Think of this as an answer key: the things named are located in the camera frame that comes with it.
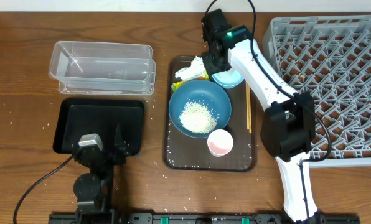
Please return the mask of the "wooden chopstick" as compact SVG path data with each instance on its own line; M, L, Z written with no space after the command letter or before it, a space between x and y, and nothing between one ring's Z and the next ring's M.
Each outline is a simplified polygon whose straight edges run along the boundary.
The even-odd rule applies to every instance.
M251 122L251 96L250 96L250 87L246 84L246 97L247 97L247 109L248 109L248 130L249 133L252 133L252 122Z
M245 101L246 101L246 109L247 109L247 130L250 132L250 94L249 94L249 86L248 83L245 81Z

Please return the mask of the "pink cup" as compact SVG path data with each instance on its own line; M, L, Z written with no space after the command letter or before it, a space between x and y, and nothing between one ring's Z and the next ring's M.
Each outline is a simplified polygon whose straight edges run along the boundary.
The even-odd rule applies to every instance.
M227 155L232 150L233 145L232 135L224 129L212 131L207 138L208 149L215 157Z

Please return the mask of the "light blue small bowl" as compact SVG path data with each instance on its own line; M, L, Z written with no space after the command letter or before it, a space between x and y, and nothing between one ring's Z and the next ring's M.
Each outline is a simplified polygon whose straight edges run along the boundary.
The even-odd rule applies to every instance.
M214 73L212 79L216 84L220 85L224 89L235 88L244 80L242 75L234 68L231 68L228 71Z

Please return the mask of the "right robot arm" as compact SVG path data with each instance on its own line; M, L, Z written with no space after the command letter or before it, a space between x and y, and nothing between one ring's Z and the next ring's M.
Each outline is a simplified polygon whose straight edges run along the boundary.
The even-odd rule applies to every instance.
M273 70L245 26L202 24L209 45L204 66L212 78L239 73L265 115L261 141L279 166L284 210L295 223L310 222L317 213L309 177L309 152L315 138L314 101L299 94Z

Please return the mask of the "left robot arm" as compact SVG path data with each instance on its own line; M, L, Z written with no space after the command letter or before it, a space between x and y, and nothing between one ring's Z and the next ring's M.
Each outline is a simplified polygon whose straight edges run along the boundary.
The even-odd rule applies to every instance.
M79 164L90 169L73 185L78 211L82 214L104 213L111 209L114 166L126 162L128 145L121 126L116 126L113 144L105 146L97 133L83 135L72 153Z

